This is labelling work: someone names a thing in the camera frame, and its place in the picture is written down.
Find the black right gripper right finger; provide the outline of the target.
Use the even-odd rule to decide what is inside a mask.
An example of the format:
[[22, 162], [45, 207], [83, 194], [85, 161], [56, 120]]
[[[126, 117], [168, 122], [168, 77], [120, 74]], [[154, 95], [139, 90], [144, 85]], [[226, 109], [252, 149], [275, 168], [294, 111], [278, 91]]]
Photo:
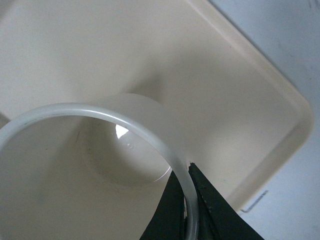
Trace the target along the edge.
[[228, 204], [206, 176], [191, 163], [188, 170], [197, 192], [199, 240], [262, 240]]

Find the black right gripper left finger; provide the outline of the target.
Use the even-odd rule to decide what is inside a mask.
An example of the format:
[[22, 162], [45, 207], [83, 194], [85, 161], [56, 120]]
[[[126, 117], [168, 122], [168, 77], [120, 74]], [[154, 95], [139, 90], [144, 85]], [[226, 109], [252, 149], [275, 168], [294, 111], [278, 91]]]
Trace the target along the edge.
[[141, 240], [183, 240], [185, 237], [185, 198], [174, 172], [171, 172], [155, 213]]

